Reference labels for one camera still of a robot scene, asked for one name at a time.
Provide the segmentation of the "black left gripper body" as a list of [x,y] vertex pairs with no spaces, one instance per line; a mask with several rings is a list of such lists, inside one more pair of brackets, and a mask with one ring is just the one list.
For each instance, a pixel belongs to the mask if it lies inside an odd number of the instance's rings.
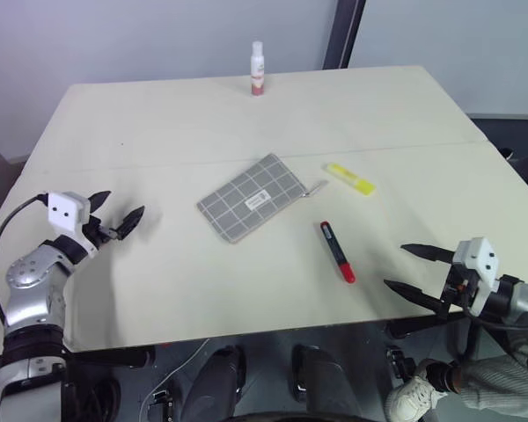
[[102,225],[98,217],[91,215],[83,225],[83,234],[93,246],[100,249],[104,244],[120,239],[121,228],[109,228]]

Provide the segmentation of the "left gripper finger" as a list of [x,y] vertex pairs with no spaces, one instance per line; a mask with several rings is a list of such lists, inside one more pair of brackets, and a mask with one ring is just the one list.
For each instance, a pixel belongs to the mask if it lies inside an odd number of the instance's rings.
[[94,193],[88,198],[88,201],[90,202],[90,215],[92,215],[104,204],[110,194],[110,191],[101,191]]
[[124,240],[139,224],[143,218],[145,206],[140,206],[128,213],[121,224],[115,229],[117,240]]

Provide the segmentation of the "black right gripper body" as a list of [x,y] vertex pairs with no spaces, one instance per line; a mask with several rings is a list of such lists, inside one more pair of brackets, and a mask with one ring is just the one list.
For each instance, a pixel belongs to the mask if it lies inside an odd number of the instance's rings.
[[436,316],[447,317],[452,305],[460,307],[467,314],[479,289],[479,282],[480,276],[475,270],[461,264],[452,264],[446,276]]

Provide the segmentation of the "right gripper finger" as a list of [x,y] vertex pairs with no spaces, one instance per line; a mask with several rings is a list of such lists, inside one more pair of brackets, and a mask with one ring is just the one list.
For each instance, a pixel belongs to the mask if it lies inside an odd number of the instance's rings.
[[415,255],[418,258],[427,259],[430,261],[440,261],[444,263],[451,263],[454,256],[454,251],[449,251],[433,245],[426,244],[403,244],[400,246],[404,251]]
[[400,295],[411,303],[431,311],[439,311],[442,308],[442,303],[439,299],[424,294],[418,287],[395,280],[384,280],[384,283],[394,293]]

